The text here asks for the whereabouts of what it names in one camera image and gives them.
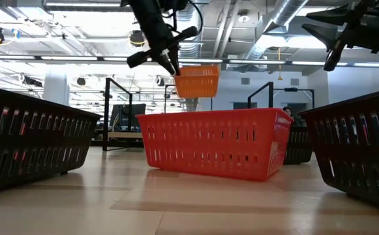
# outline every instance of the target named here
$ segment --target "orange basket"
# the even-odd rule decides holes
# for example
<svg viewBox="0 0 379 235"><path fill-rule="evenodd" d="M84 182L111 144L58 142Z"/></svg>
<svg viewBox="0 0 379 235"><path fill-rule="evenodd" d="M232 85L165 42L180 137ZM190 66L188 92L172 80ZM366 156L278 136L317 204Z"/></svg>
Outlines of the orange basket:
<svg viewBox="0 0 379 235"><path fill-rule="evenodd" d="M181 98L214 97L217 94L220 69L218 66L181 68L175 76L177 94Z"/></svg>
<svg viewBox="0 0 379 235"><path fill-rule="evenodd" d="M283 165L293 121L276 108L137 117L149 166L258 181Z"/></svg>

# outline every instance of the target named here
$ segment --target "pipe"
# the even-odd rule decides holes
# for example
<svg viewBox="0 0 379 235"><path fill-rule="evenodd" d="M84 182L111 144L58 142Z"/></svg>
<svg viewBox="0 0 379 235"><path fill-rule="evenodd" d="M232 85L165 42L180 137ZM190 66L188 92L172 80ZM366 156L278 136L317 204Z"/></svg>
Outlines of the pipe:
<svg viewBox="0 0 379 235"><path fill-rule="evenodd" d="M233 9L233 14L231 16L230 23L228 24L228 28L226 30L226 34L224 36L224 39L223 39L223 42L222 42L222 45L221 45L219 58L221 58L224 55L224 51L225 51L225 49L227 47L227 42L228 42L228 39L230 38L230 34L231 34L231 31L232 31L232 28L233 28L233 25L234 25L234 22L235 22L235 18L238 15L238 12L239 12L239 9L240 9L240 5L241 5L242 2L243 2L243 0L237 0L235 2L234 9Z"/></svg>
<svg viewBox="0 0 379 235"><path fill-rule="evenodd" d="M224 27L225 27L226 22L227 22L228 11L230 10L230 5L231 5L231 0L226 0L226 3L225 3L224 8L222 10L222 20L221 20L220 26L218 28L217 37L215 39L213 57L217 56L217 51L218 51L218 47L220 46L222 32L224 32Z"/></svg>

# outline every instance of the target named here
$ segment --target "red basket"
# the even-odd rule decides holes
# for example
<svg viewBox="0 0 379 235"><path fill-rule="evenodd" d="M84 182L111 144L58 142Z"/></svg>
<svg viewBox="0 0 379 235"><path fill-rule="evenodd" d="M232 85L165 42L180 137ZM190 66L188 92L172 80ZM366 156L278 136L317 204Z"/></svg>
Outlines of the red basket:
<svg viewBox="0 0 379 235"><path fill-rule="evenodd" d="M150 166L259 181L283 165L293 121L276 108L137 117Z"/></svg>

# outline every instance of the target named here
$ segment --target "black metal frame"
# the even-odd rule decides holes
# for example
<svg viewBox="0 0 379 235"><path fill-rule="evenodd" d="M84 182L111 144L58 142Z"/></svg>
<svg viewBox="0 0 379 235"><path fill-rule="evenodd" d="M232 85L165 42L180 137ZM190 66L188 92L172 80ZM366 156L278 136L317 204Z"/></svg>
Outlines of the black metal frame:
<svg viewBox="0 0 379 235"><path fill-rule="evenodd" d="M168 87L173 87L173 86L175 87L176 85L174 84L164 85L164 113L166 113L166 100L167 100L166 96L168 94Z"/></svg>
<svg viewBox="0 0 379 235"><path fill-rule="evenodd" d="M298 88L274 88L273 82L268 82L247 99L247 108L252 108L252 98L259 92L263 91L266 87L269 87L269 108L273 108L273 92L274 91L286 91L286 92L298 92L298 91L310 91L312 93L312 108L315 108L315 90L313 89L298 89Z"/></svg>
<svg viewBox="0 0 379 235"><path fill-rule="evenodd" d="M119 89L124 91L127 95L129 95L129 126L128 129L131 131L131 119L132 119L132 93L127 91L121 85L119 85L112 78L106 78L105 80L105 105L104 105L104 130L103 130L103 139L102 139L102 150L108 151L108 124L110 122L108 116L110 115L110 88L111 83L117 86Z"/></svg>

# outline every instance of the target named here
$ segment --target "person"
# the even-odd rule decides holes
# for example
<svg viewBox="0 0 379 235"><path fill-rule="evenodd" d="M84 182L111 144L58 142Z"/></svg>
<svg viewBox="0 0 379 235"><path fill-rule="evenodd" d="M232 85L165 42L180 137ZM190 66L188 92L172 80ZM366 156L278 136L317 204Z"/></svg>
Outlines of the person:
<svg viewBox="0 0 379 235"><path fill-rule="evenodd" d="M294 119L294 121L291 123L291 125L300 126L300 127L305 125L299 116L293 116L292 115L292 110L289 106L283 107L283 111L286 112L286 114L288 114L291 118Z"/></svg>
<svg viewBox="0 0 379 235"><path fill-rule="evenodd" d="M286 112L292 118L292 110L289 106L283 107L283 111Z"/></svg>

